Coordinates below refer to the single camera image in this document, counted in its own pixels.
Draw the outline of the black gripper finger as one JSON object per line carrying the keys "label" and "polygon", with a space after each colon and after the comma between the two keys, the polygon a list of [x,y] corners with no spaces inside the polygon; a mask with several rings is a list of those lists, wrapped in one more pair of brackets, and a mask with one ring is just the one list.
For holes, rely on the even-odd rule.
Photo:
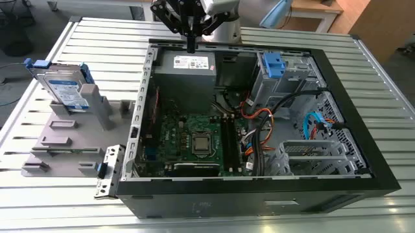
{"label": "black gripper finger", "polygon": [[166,7],[166,1],[153,0],[150,2],[150,11],[158,20],[164,23],[170,32],[178,33],[181,38],[185,39],[186,52],[192,53],[192,37],[188,35],[188,24],[186,22],[181,22],[181,20],[170,13]]}
{"label": "black gripper finger", "polygon": [[190,37],[192,53],[196,40],[202,35],[210,35],[224,22],[236,19],[238,0],[194,0],[190,7]]}

